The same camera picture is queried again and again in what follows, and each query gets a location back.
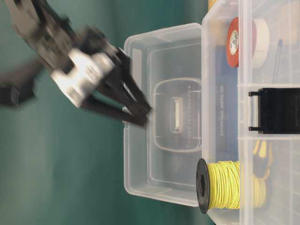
printed label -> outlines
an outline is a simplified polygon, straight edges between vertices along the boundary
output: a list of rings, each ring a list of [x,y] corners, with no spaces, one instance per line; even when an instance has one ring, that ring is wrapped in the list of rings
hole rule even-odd
[[[239,47],[239,33],[234,30],[230,36],[229,50],[230,54],[234,55]]]

clear plastic container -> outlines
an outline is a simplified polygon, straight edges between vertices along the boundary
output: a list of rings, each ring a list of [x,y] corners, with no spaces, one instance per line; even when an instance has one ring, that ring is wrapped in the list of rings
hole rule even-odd
[[[226,62],[225,43],[230,22],[239,17],[239,68]],[[264,63],[254,66],[253,20],[266,21],[269,50]],[[202,155],[208,163],[240,161],[240,210],[209,210],[217,225],[295,225],[300,221],[300,135],[262,135],[257,126],[260,88],[300,88],[300,1],[219,0],[204,18],[202,32]],[[278,73],[278,43],[282,40]],[[254,204],[254,175],[267,172],[254,156],[266,142],[270,175],[266,200]]]
[[[138,196],[197,206],[201,157],[201,25],[132,36],[125,52],[153,107],[147,129],[125,124],[124,186]]]

tape roll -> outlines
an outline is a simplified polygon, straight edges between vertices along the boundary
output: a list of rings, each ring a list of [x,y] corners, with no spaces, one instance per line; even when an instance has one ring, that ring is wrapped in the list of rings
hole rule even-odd
[[[239,66],[239,18],[235,17],[228,30],[226,55],[230,67]]]
[[[269,27],[262,18],[252,22],[252,43],[253,68],[260,68],[268,56],[270,46]],[[232,68],[239,66],[239,46],[239,19],[235,17],[229,26],[226,44],[227,62]]]
[[[264,19],[254,19],[256,27],[256,45],[253,52],[253,68],[262,67],[268,56],[270,46],[270,31],[267,22]]]

green table surface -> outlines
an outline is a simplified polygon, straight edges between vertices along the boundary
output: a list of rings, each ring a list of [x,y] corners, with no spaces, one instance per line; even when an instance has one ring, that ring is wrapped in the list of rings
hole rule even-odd
[[[113,45],[163,27],[201,23],[206,0],[49,0],[75,29],[97,26]],[[35,53],[0,2],[0,70]],[[77,110],[44,72],[37,99],[0,108],[0,224],[212,224],[198,208],[129,195],[120,121]]]

white tape roll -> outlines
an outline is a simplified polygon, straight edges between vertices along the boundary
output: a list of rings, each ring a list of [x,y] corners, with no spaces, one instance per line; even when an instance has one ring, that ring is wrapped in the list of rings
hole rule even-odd
[[[256,26],[256,45],[253,54],[253,68],[262,67],[268,56],[270,46],[270,30],[267,22],[262,19],[254,19]]]

